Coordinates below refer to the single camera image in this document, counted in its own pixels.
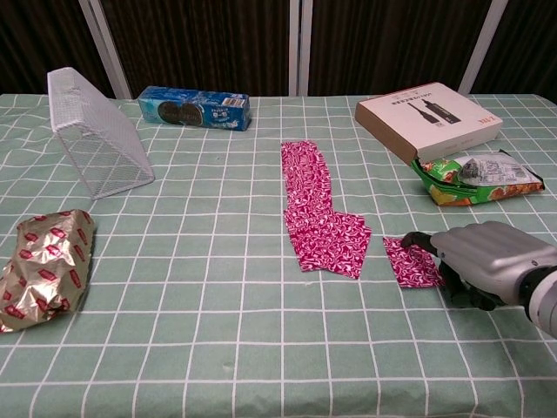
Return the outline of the black and silver right hand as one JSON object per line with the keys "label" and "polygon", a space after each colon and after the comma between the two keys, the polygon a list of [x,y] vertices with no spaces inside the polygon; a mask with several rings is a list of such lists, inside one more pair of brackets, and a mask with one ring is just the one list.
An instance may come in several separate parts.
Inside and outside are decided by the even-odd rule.
{"label": "black and silver right hand", "polygon": [[432,235],[410,232],[401,246],[418,246],[440,260],[455,306],[491,311],[523,306],[530,315],[556,306],[556,246],[499,221],[454,227]]}

